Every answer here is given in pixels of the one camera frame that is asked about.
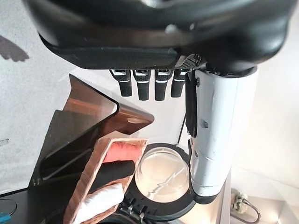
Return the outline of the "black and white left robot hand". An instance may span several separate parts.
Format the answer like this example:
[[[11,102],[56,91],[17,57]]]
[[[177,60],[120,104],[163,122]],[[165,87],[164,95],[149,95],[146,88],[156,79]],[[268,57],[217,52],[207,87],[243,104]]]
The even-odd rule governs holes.
[[[231,167],[257,66],[282,48],[295,0],[26,0],[44,45],[91,70],[174,70],[185,81],[189,189],[211,203]]]

